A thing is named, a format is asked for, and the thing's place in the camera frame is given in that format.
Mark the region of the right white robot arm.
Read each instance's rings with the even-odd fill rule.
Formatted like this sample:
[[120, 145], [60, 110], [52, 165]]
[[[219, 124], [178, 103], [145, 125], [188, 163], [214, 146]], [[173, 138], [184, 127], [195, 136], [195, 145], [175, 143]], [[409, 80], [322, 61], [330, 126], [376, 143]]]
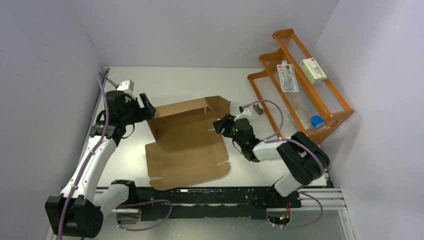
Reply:
[[284, 162], [288, 173], [270, 187], [269, 199], [275, 207], [282, 207], [292, 192], [320, 178], [331, 163], [328, 155], [301, 131], [289, 138], [261, 140], [256, 137], [248, 119], [236, 119], [231, 114], [214, 121], [213, 127], [216, 133], [237, 144], [240, 153], [250, 162]]

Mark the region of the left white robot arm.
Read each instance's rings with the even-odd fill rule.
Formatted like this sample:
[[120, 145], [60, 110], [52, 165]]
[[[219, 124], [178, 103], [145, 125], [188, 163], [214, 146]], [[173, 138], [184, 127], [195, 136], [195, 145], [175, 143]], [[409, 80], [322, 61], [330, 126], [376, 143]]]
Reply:
[[96, 190], [108, 160], [125, 139], [127, 126], [153, 119], [157, 110], [145, 93], [134, 97], [128, 91], [111, 90], [102, 95], [104, 109], [90, 129], [82, 160], [60, 194], [49, 196], [44, 205], [59, 240], [94, 238], [113, 209], [132, 208], [139, 201], [133, 180], [116, 179], [99, 195]]

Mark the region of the brown cardboard box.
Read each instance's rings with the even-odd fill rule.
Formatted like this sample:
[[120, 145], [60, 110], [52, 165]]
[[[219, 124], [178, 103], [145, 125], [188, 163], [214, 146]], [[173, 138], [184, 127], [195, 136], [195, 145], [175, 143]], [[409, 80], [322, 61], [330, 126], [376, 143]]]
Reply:
[[166, 191], [224, 177], [230, 170], [223, 137], [213, 123], [230, 112], [219, 95], [157, 107], [147, 124], [154, 142], [145, 145], [149, 184]]

